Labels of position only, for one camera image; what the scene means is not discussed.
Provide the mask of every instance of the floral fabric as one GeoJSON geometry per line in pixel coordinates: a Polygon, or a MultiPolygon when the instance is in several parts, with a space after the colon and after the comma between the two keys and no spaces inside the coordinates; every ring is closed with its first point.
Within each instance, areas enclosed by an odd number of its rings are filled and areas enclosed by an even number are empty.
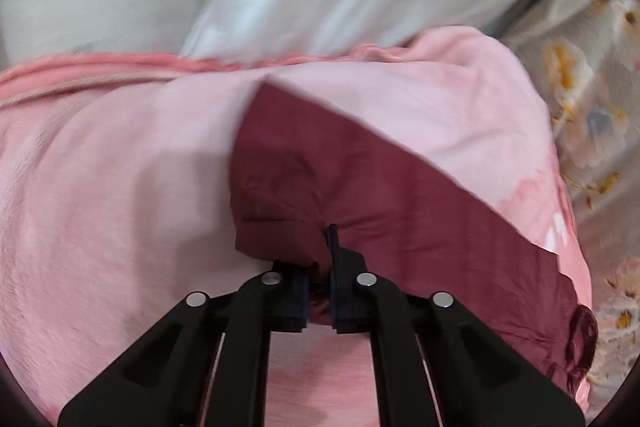
{"type": "Polygon", "coordinates": [[[542,0],[504,40],[548,104],[591,270],[591,420],[640,354],[640,0],[542,0]]]}

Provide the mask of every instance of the flower print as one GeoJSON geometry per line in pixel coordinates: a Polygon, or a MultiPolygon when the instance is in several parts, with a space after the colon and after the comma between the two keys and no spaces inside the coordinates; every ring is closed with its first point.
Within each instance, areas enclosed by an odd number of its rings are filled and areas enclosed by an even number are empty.
{"type": "Polygon", "coordinates": [[[598,320],[598,342],[610,343],[619,339],[630,341],[636,334],[638,322],[638,302],[629,297],[616,296],[596,311],[598,320]]]}
{"type": "Polygon", "coordinates": [[[556,238],[566,247],[569,243],[569,231],[566,228],[564,217],[560,212],[556,212],[553,215],[553,224],[549,225],[545,235],[545,250],[549,252],[558,253],[556,250],[556,238]]]}
{"type": "Polygon", "coordinates": [[[596,343],[596,352],[593,356],[593,362],[589,368],[587,379],[590,383],[598,383],[602,379],[602,372],[606,368],[607,362],[611,353],[604,348],[602,343],[598,341],[596,343]]]}
{"type": "Polygon", "coordinates": [[[595,204],[593,203],[594,198],[610,192],[620,179],[619,172],[610,172],[603,179],[603,181],[598,184],[580,185],[579,183],[572,180],[568,174],[562,172],[561,175],[567,184],[571,185],[573,188],[578,188],[578,190],[583,190],[587,193],[585,203],[587,205],[587,209],[591,212],[595,210],[595,204]]]}
{"type": "Polygon", "coordinates": [[[593,70],[582,50],[567,39],[548,42],[542,47],[542,62],[554,97],[564,117],[572,114],[575,102],[591,82],[593,70]]]}
{"type": "Polygon", "coordinates": [[[640,299],[640,259],[631,257],[622,262],[607,278],[609,285],[630,299],[640,299]]]}
{"type": "Polygon", "coordinates": [[[618,44],[613,56],[628,71],[640,71],[640,0],[626,0],[614,10],[618,44]]]}
{"type": "Polygon", "coordinates": [[[596,167],[625,148],[628,118],[624,109],[609,102],[601,75],[565,111],[568,116],[561,122],[558,145],[578,169],[596,167]]]}
{"type": "Polygon", "coordinates": [[[593,0],[587,8],[588,15],[598,15],[611,6],[611,0],[593,0]]]}

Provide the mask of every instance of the pink towel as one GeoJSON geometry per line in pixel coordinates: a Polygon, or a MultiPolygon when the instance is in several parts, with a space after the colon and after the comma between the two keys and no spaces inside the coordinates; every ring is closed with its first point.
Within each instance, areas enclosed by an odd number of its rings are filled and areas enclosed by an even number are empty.
{"type": "MultiPolygon", "coordinates": [[[[52,421],[188,292],[221,295],[268,266],[234,250],[226,186],[266,74],[428,159],[555,251],[590,306],[546,106],[511,52],[474,29],[252,70],[49,57],[0,74],[0,349],[52,421]]],[[[276,336],[268,425],[377,423],[366,340],[331,335],[276,336]]]]}

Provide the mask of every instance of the yellow flower print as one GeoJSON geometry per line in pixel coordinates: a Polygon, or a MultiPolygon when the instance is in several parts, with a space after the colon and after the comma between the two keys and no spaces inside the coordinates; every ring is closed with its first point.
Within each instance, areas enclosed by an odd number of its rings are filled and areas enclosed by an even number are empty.
{"type": "Polygon", "coordinates": [[[640,259],[630,257],[607,278],[609,285],[630,299],[640,299],[640,259]]]}
{"type": "Polygon", "coordinates": [[[629,310],[624,310],[618,320],[616,320],[616,327],[619,330],[625,330],[631,325],[631,320],[633,319],[631,312],[629,310]]]}
{"type": "Polygon", "coordinates": [[[603,181],[601,181],[598,184],[580,185],[579,183],[572,180],[568,174],[565,174],[565,172],[561,172],[561,175],[567,184],[571,185],[573,188],[577,188],[578,190],[583,190],[584,192],[587,193],[585,203],[587,205],[587,209],[590,212],[593,212],[595,210],[595,204],[593,203],[594,198],[597,198],[598,196],[602,196],[603,194],[607,194],[608,192],[612,191],[613,187],[616,186],[616,184],[618,183],[618,180],[620,179],[619,172],[610,172],[603,179],[603,181]]]}
{"type": "Polygon", "coordinates": [[[549,87],[562,109],[556,121],[563,124],[572,117],[575,102],[593,78],[593,70],[582,50],[567,39],[543,45],[542,62],[549,87]]]}
{"type": "Polygon", "coordinates": [[[628,38],[640,41],[640,9],[625,11],[622,25],[628,38]]]}

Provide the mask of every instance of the maroon fabric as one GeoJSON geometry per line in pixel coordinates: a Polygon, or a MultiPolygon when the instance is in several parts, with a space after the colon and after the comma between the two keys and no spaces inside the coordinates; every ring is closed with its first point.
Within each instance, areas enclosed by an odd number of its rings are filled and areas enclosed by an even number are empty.
{"type": "Polygon", "coordinates": [[[597,326],[555,254],[437,169],[360,124],[262,84],[230,166],[236,247],[301,266],[331,259],[322,230],[413,295],[447,291],[575,394],[597,326]]]}

